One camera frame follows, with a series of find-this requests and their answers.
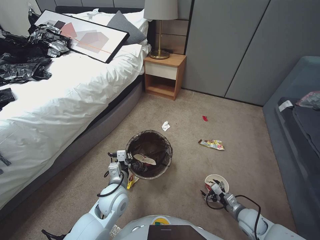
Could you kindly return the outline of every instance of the wall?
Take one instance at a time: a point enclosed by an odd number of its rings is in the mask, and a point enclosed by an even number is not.
[[[0,1],[0,25],[5,31],[15,35],[29,35],[28,3],[33,10],[40,14],[36,0],[7,0]]]
[[[268,0],[195,0],[182,87],[224,96]]]
[[[319,0],[271,0],[226,97],[264,105],[303,56],[320,56]]]
[[[56,6],[84,7],[125,7],[144,8],[145,0],[37,0],[41,11],[54,11]],[[184,54],[192,0],[178,0],[178,20],[163,21],[162,49]],[[156,42],[152,46],[158,49],[159,21],[157,21]]]

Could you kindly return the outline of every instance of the white pillow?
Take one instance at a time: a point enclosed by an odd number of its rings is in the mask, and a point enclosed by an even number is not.
[[[131,22],[136,28],[138,28],[145,36],[147,36],[148,27],[149,27],[148,21],[151,21],[151,20],[143,18],[143,14],[144,14],[144,9],[140,12],[125,13],[124,16],[129,22]],[[115,14],[99,12],[99,9],[96,8],[93,11],[89,11],[89,12],[83,12],[78,14],[66,13],[65,15],[106,26],[108,25],[108,23],[110,22],[110,20],[113,18]]]
[[[82,19],[82,20],[86,20],[86,21],[89,21],[89,22],[93,22],[92,18],[93,18],[93,16],[95,16],[97,14],[99,14],[99,8],[96,8],[93,11],[77,13],[77,14],[65,13],[65,15],[72,16],[72,17],[75,17],[75,18],[79,18],[79,19]]]
[[[125,13],[126,19],[138,28],[145,36],[148,34],[148,19],[143,18],[144,9],[140,12]]]
[[[145,36],[148,33],[148,19],[143,18],[144,9],[140,12],[134,13],[125,13],[124,16],[126,19],[131,22],[136,28],[138,28]],[[92,16],[92,22],[98,23],[101,25],[108,25],[111,18],[113,18],[114,13],[104,13],[99,12]]]

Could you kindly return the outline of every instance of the carpet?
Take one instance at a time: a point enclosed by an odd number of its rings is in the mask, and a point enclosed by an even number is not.
[[[161,129],[165,121],[171,125],[166,132]],[[185,219],[223,239],[247,239],[225,210],[209,209],[200,194],[205,177],[219,174],[227,179],[230,192],[250,197],[260,204],[264,217],[296,231],[262,108],[181,90],[175,101],[143,94],[113,132],[1,222],[1,239],[46,239],[42,229],[66,234],[107,186],[107,152],[124,149],[133,135],[147,129],[169,140],[172,164],[161,177],[140,179],[128,191],[129,206],[118,226],[162,214]],[[225,150],[203,147],[200,139],[221,140]],[[239,201],[256,208],[245,199]]]

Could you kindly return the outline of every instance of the gray pillow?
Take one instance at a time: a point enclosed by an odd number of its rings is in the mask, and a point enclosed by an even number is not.
[[[125,31],[130,34],[124,45],[140,43],[146,39],[146,36],[143,35],[143,33],[138,28],[136,28],[136,26],[129,22],[120,11],[118,11],[116,15],[113,16],[107,27]]]

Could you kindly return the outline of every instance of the framed picture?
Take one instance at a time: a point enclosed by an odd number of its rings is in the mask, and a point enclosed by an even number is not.
[[[35,25],[51,23],[70,37],[70,48],[104,63],[109,63],[128,39],[129,33],[45,10]]]

